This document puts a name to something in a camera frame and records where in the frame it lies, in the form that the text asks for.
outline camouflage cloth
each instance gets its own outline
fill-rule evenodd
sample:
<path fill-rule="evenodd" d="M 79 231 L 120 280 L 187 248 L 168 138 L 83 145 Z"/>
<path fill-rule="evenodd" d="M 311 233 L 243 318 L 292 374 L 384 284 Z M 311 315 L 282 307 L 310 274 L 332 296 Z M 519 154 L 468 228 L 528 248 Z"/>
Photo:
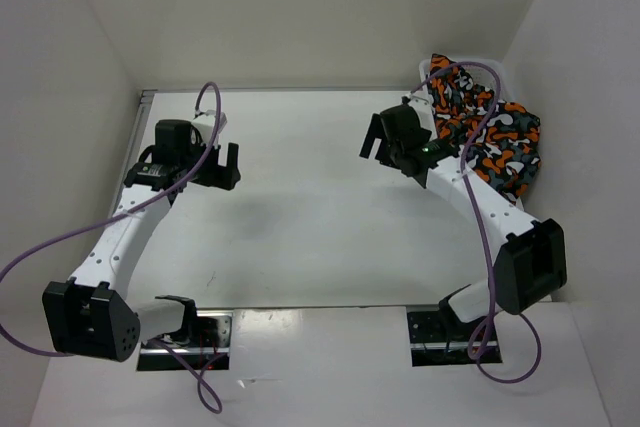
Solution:
<path fill-rule="evenodd" d="M 452 63 L 433 54 L 430 73 Z M 493 90 L 473 82 L 463 68 L 431 81 L 433 116 L 438 137 L 462 152 L 465 142 L 493 99 Z M 511 202 L 526 190 L 540 168 L 540 119 L 516 102 L 498 101 L 487 126 L 469 149 L 467 163 L 491 187 Z"/>

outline white wall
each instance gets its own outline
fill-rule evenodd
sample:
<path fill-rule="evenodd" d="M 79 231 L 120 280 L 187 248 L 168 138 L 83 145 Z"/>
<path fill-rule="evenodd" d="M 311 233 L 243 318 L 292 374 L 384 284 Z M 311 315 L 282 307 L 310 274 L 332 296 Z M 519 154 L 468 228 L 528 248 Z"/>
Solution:
<path fill-rule="evenodd" d="M 90 0 L 145 88 L 408 86 L 433 51 L 502 58 L 530 0 Z"/>
<path fill-rule="evenodd" d="M 136 93 L 86 0 L 0 0 L 0 264 L 107 215 Z M 24 262 L 0 286 L 0 315 L 47 347 L 41 293 L 90 238 Z M 26 425 L 47 360 L 0 341 L 2 425 Z"/>
<path fill-rule="evenodd" d="M 640 0 L 535 0 L 505 58 L 542 118 L 527 208 L 565 229 L 573 309 L 614 427 L 637 425 Z"/>

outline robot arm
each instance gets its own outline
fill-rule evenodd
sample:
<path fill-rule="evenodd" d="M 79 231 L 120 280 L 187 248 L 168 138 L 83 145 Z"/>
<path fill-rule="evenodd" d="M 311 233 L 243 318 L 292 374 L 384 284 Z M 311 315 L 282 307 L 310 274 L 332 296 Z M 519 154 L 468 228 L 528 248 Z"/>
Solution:
<path fill-rule="evenodd" d="M 463 181 L 467 176 L 487 230 L 496 301 L 502 310 L 519 314 L 562 287 L 567 276 L 561 227 L 552 219 L 541 223 L 514 208 L 473 170 L 461 173 L 457 152 L 444 140 L 431 140 L 414 107 L 418 105 L 405 97 L 401 105 L 374 114 L 360 156 L 368 158 L 374 141 L 380 139 L 376 160 L 414 178 L 475 222 Z M 487 315 L 487 280 L 452 293 L 439 307 L 449 324 L 466 324 Z"/>
<path fill-rule="evenodd" d="M 116 215 L 174 185 L 200 159 L 212 135 L 208 117 L 193 122 L 162 120 L 155 144 L 145 149 L 128 172 Z M 226 125 L 224 114 L 218 132 Z M 238 145 L 229 144 L 226 166 L 218 165 L 214 139 L 192 182 L 231 190 L 240 180 Z M 139 341 L 164 333 L 188 336 L 196 317 L 195 302 L 156 297 L 135 312 L 125 299 L 133 270 L 154 230 L 169 213 L 175 191 L 105 228 L 91 253 L 67 282 L 51 282 L 42 295 L 53 345 L 58 352 L 124 361 Z"/>

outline orange camouflage fabric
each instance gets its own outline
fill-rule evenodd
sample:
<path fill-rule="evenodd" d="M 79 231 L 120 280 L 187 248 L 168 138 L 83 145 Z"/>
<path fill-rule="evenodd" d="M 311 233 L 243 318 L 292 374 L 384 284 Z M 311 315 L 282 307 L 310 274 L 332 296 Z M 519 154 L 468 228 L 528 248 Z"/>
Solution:
<path fill-rule="evenodd" d="M 430 73 L 451 64 L 433 54 Z M 427 86 L 438 131 L 462 152 L 463 146 L 486 115 L 493 90 L 473 81 L 464 68 L 454 68 Z M 498 101 L 487 126 L 469 149 L 468 165 L 511 202 L 524 192 L 540 168 L 540 119 L 516 102 Z"/>

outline wire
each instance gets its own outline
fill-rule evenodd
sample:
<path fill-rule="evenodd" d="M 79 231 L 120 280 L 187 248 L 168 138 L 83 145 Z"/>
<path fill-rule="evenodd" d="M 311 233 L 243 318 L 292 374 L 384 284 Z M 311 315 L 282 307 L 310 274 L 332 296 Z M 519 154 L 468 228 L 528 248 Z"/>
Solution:
<path fill-rule="evenodd" d="M 220 130 L 222 99 L 220 97 L 220 89 L 218 88 L 218 86 L 216 85 L 215 82 L 207 82 L 206 84 L 204 84 L 202 89 L 200 89 L 200 93 L 198 94 L 198 98 L 196 100 L 196 107 L 195 107 L 196 113 L 200 112 L 200 102 L 202 101 L 202 97 L 204 96 L 205 91 L 209 87 L 213 88 L 213 90 L 215 92 L 215 95 L 216 95 L 215 124 L 213 126 L 213 132 L 211 134 L 211 138 L 209 139 L 209 142 L 207 143 L 207 147 L 205 148 L 204 152 L 202 153 L 202 156 L 198 159 L 198 162 L 196 162 L 196 164 L 193 166 L 193 168 L 189 172 L 187 172 L 187 174 L 184 177 L 182 177 L 180 180 L 178 180 L 175 184 L 173 184 L 167 190 L 164 190 L 164 191 L 158 193 L 157 195 L 154 195 L 150 199 L 148 199 L 148 200 L 136 205 L 135 207 L 132 207 L 131 209 L 129 209 L 128 211 L 126 211 L 124 213 L 121 213 L 121 214 L 118 214 L 118 215 L 114 215 L 113 217 L 110 217 L 110 218 L 108 218 L 106 220 L 103 220 L 101 222 L 97 222 L 95 224 L 89 225 L 87 227 L 82 227 L 82 228 L 79 228 L 79 229 L 76 229 L 76 230 L 72 230 L 70 232 L 67 232 L 66 234 L 59 235 L 57 237 L 54 237 L 52 239 L 49 239 L 49 240 L 41 243 L 41 244 L 38 244 L 38 245 L 36 245 L 34 247 L 31 247 L 29 250 L 26 250 L 22 254 L 18 255 L 15 259 L 13 259 L 11 262 L 9 262 L 2 269 L 2 271 L 0 271 L 0 282 L 2 282 L 4 280 L 4 278 L 7 276 L 7 274 L 9 272 L 11 272 L 11 270 L 16 265 L 18 265 L 20 262 L 22 262 L 26 258 L 32 256 L 36 252 L 39 252 L 39 251 L 41 251 L 43 249 L 46 249 L 47 247 L 49 247 L 51 245 L 54 245 L 54 244 L 57 244 L 58 242 L 62 242 L 64 240 L 70 239 L 72 237 L 76 237 L 76 236 L 78 236 L 80 234 L 84 234 L 86 232 L 90 232 L 92 230 L 99 229 L 101 227 L 105 227 L 105 226 L 110 225 L 110 224 L 114 224 L 115 222 L 118 222 L 118 221 L 128 217 L 130 214 L 134 214 L 134 213 L 138 212 L 139 210 L 142 210 L 145 207 L 153 204 L 154 202 L 157 202 L 158 200 L 168 196 L 170 193 L 172 193 L 172 192 L 184 187 L 186 185 L 186 183 L 189 182 L 189 180 L 191 180 L 193 178 L 193 176 L 196 174 L 196 172 L 198 172 L 198 169 L 200 169 L 200 167 L 202 166 L 202 164 L 206 160 L 207 156 L 209 155 L 209 153 L 211 152 L 211 149 L 213 148 L 213 146 L 215 144 L 215 140 L 216 140 L 216 138 L 218 136 L 218 131 Z M 35 347 L 31 347 L 31 346 L 19 341 L 13 335 L 11 335 L 4 328 L 2 323 L 0 323 L 0 335 L 2 335 L 2 337 L 4 337 L 7 341 L 12 343 L 13 345 L 18 347 L 19 349 L 22 349 L 25 352 L 29 352 L 30 354 L 41 355 L 43 357 L 67 357 L 67 356 L 69 356 L 69 354 L 64 354 L 64 353 L 61 353 L 61 352 L 48 352 L 46 350 L 41 350 L 41 349 L 37 349 Z"/>
<path fill-rule="evenodd" d="M 169 352 L 173 356 L 173 358 L 176 359 L 178 363 L 182 365 L 185 369 L 187 369 L 189 373 L 191 373 L 191 375 L 193 375 L 198 381 L 198 397 L 200 397 L 200 402 L 202 402 L 202 405 L 204 405 L 207 408 L 207 410 L 213 412 L 214 414 L 219 414 L 220 412 L 222 412 L 222 401 L 220 400 L 220 397 L 218 397 L 218 394 L 216 394 L 216 391 L 213 390 L 213 387 L 211 387 L 209 383 L 206 380 L 204 380 L 204 373 L 207 371 L 207 369 L 211 364 L 213 364 L 216 360 L 218 360 L 216 356 L 213 356 L 211 360 L 209 360 L 206 364 L 204 364 L 204 366 L 202 367 L 202 370 L 198 374 L 198 372 L 196 372 L 196 370 L 193 367 L 191 367 L 186 360 L 180 357 L 180 355 L 176 351 L 174 351 L 171 347 L 169 347 L 164 342 L 158 339 L 151 339 L 147 342 L 147 344 L 160 347 L 161 349 L 164 349 L 167 352 Z M 216 401 L 216 404 L 218 404 L 217 408 L 213 407 L 204 398 L 204 395 L 202 394 L 202 387 L 204 387 L 206 391 L 209 392 L 211 397 L 213 397 L 213 400 Z"/>
<path fill-rule="evenodd" d="M 475 360 L 476 365 L 478 366 L 478 369 L 480 369 L 480 372 L 482 372 L 489 379 L 502 384 L 516 384 L 518 382 L 522 382 L 528 379 L 537 370 L 538 366 L 540 365 L 540 361 L 542 360 L 542 342 L 540 341 L 540 336 L 538 335 L 538 332 L 534 327 L 534 325 L 531 323 L 531 321 L 525 315 L 520 314 L 520 317 L 522 317 L 522 319 L 531 329 L 531 332 L 533 333 L 533 336 L 536 341 L 536 349 L 537 349 L 536 360 L 534 361 L 531 368 L 527 372 L 525 372 L 523 375 L 515 379 L 500 379 L 498 377 L 493 376 L 492 374 L 489 374 L 480 365 L 480 359 L 487 352 L 488 350 L 487 344 L 491 340 L 491 336 L 495 330 L 496 286 L 495 286 L 495 278 L 493 274 L 493 262 L 491 260 L 491 249 L 489 247 L 489 240 L 487 238 L 487 230 L 484 226 L 482 214 L 480 213 L 480 207 L 478 206 L 478 201 L 476 199 L 475 194 L 473 193 L 471 182 L 469 181 L 469 178 L 465 173 L 466 172 L 465 167 L 467 165 L 467 155 L 469 154 L 469 148 L 475 141 L 476 137 L 478 137 L 478 134 L 480 134 L 480 132 L 485 128 L 485 126 L 489 122 L 489 119 L 493 117 L 493 114 L 496 108 L 498 107 L 498 98 L 500 97 L 500 90 L 501 90 L 500 76 L 491 67 L 481 62 L 474 62 L 474 61 L 454 62 L 452 64 L 449 64 L 446 67 L 438 69 L 436 72 L 432 74 L 429 74 L 429 76 L 424 81 L 422 81 L 420 85 L 418 85 L 415 89 L 413 89 L 410 93 L 411 94 L 416 93 L 418 90 L 420 90 L 425 85 L 429 84 L 429 82 L 434 80 L 436 77 L 439 77 L 443 73 L 449 70 L 455 69 L 456 67 L 462 67 L 462 66 L 480 67 L 481 69 L 484 69 L 487 72 L 489 72 L 489 74 L 491 74 L 491 76 L 493 77 L 496 83 L 496 86 L 495 86 L 496 88 L 494 89 L 494 95 L 493 95 L 493 99 L 491 100 L 491 105 L 489 107 L 489 110 L 483 117 L 482 121 L 477 125 L 477 127 L 475 128 L 471 136 L 465 142 L 464 147 L 462 148 L 462 153 L 460 154 L 460 172 L 464 173 L 462 176 L 462 180 L 464 181 L 464 186 L 465 186 L 465 189 L 467 190 L 467 195 L 469 196 L 469 200 L 471 201 L 471 207 L 473 209 L 473 214 L 478 224 L 478 230 L 480 231 L 480 238 L 482 240 L 482 249 L 484 251 L 484 259 L 485 259 L 485 263 L 487 264 L 487 282 L 489 287 L 489 313 L 484 318 L 484 320 L 480 322 L 480 324 L 478 324 L 478 326 L 475 328 L 475 330 L 471 334 L 471 338 L 469 339 L 469 345 L 467 346 L 467 354 L 469 355 L 469 358 L 471 360 Z M 480 336 L 481 333 L 483 335 L 482 335 L 482 340 L 480 341 L 480 346 L 477 349 L 474 349 L 473 344 L 476 342 L 476 339 Z"/>

